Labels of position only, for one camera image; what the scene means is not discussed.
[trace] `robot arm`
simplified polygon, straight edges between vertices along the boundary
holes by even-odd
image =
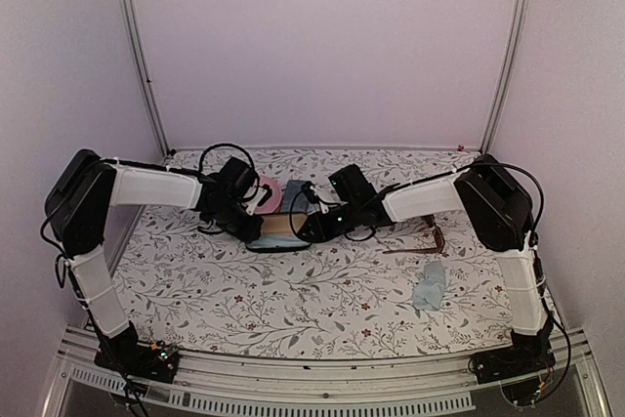
[[[532,203],[525,189],[490,155],[446,176],[394,185],[376,192],[356,165],[330,176],[339,207],[309,216],[298,233],[322,242],[356,227],[386,227],[415,217],[465,211],[479,241],[492,250],[504,276],[512,309],[511,348],[474,355],[481,382],[544,369],[555,363],[543,308],[544,276],[532,232]]]
[[[74,156],[46,199],[45,210],[61,243],[72,287],[97,328],[104,350],[97,364],[169,382],[177,365],[175,350],[138,344],[137,332],[121,307],[104,257],[108,207],[165,205],[195,210],[203,221],[214,222],[247,242],[260,236],[263,222],[253,213],[266,191],[256,189],[246,197],[257,178],[236,158],[206,176],[194,170],[102,160],[90,150]]]

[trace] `pink object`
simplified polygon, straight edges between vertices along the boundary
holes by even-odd
[[[261,176],[260,185],[261,187],[267,185],[271,188],[271,197],[263,205],[260,205],[254,213],[263,215],[277,212],[280,208],[280,202],[282,202],[282,189],[280,189],[280,185],[276,180],[268,178],[267,176]]]

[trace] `light blue cloth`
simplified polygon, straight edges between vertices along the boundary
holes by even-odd
[[[429,263],[425,268],[425,278],[412,289],[412,306],[425,312],[437,312],[440,309],[442,295],[445,292],[445,270],[441,261]]]

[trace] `white wall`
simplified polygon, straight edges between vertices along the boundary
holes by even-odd
[[[156,157],[118,0],[0,0],[0,117],[0,414],[32,417],[82,317],[39,240],[44,199],[81,147]]]
[[[530,0],[494,146],[535,173],[541,251],[625,415],[625,0]]]
[[[479,146],[514,0],[136,0],[172,146]]]

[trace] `floral tablecloth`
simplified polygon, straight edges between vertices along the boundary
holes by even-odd
[[[173,165],[197,167],[199,151]],[[350,163],[379,189],[466,164],[465,151],[251,150],[259,173],[283,186],[327,177]],[[209,154],[218,170],[236,151]],[[197,213],[147,207],[114,284],[140,336],[213,353],[302,358],[442,354],[510,343],[510,305],[491,252],[461,212],[437,214],[442,254],[382,254],[434,245],[420,220],[380,229],[365,242],[342,237],[307,251],[255,254],[227,234],[207,236]],[[441,259],[446,290],[438,312],[417,312],[412,289]]]

